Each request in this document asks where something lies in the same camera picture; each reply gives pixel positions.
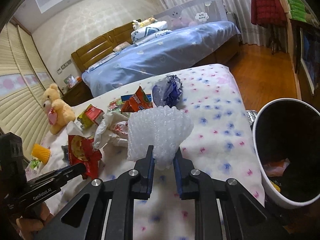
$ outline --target human hand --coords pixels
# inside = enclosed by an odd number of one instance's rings
[[[46,225],[53,218],[53,215],[50,213],[50,210],[45,204],[45,202],[42,202],[40,205],[40,218],[43,221],[43,223],[38,219],[29,219],[23,217],[18,218],[16,220],[17,226],[21,231],[23,239],[25,240],[32,240],[32,232],[41,230],[44,227],[44,225]]]

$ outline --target red jacket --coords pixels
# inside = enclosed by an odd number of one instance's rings
[[[252,0],[251,23],[267,27],[268,24],[285,26],[287,18],[279,0]]]

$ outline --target wall outlet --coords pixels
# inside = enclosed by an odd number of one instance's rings
[[[69,59],[65,64],[61,66],[62,69],[65,69],[67,66],[71,64],[71,59]]]

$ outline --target blue bedsheet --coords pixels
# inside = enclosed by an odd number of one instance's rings
[[[140,46],[129,46],[111,60],[82,74],[97,97],[122,85],[192,67],[240,34],[232,22],[186,27]]]

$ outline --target pink heart tag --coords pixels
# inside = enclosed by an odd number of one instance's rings
[[[54,125],[57,122],[57,112],[51,108],[48,113],[49,124]]]

